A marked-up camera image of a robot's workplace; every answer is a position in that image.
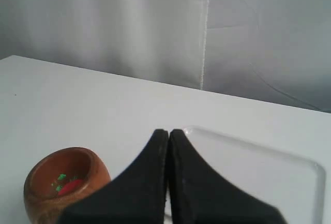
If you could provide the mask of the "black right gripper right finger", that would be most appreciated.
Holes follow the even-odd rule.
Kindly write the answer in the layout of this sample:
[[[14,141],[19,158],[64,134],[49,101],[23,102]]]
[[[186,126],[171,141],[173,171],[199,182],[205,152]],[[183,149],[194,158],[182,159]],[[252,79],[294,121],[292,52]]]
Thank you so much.
[[[181,129],[170,133],[168,183],[173,223],[285,223],[280,211],[217,173]]]

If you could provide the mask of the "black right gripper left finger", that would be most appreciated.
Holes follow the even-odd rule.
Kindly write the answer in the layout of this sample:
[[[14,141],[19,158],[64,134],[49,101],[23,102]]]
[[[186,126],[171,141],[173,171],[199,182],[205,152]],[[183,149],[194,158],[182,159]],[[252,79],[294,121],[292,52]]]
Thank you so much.
[[[119,176],[66,207],[59,223],[163,223],[167,149],[168,132],[156,129]]]

